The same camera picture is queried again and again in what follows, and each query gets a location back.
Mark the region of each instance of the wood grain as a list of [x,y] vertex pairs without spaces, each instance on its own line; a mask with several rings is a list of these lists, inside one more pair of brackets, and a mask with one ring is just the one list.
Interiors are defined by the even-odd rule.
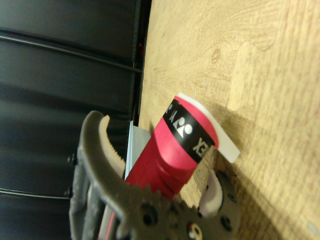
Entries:
[[320,239],[320,1],[153,0],[139,126],[175,95],[200,101],[241,155],[211,149],[181,197],[198,205],[208,170],[231,177],[236,239]]

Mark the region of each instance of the red plastic part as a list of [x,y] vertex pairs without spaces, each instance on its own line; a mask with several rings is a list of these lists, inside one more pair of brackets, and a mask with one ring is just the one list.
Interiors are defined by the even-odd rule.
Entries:
[[[189,102],[177,96],[174,99],[192,114],[217,146],[216,131],[207,117]],[[163,196],[173,199],[189,181],[197,165],[161,118],[125,181],[131,186],[139,184],[143,189],[149,184],[152,192],[160,190]]]

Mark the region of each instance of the black band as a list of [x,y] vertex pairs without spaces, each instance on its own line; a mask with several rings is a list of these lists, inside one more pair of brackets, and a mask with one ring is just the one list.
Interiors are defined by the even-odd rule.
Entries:
[[177,142],[197,163],[215,145],[204,128],[177,100],[172,101],[163,119]]

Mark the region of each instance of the white end cap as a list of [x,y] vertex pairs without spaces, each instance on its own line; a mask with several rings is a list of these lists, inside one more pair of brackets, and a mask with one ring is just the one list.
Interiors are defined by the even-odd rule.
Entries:
[[217,150],[225,157],[225,159],[228,160],[228,162],[233,164],[240,155],[240,151],[230,137],[225,133],[214,116],[200,102],[192,97],[189,97],[182,92],[178,94],[178,97],[195,106],[208,118],[218,137],[219,146]]

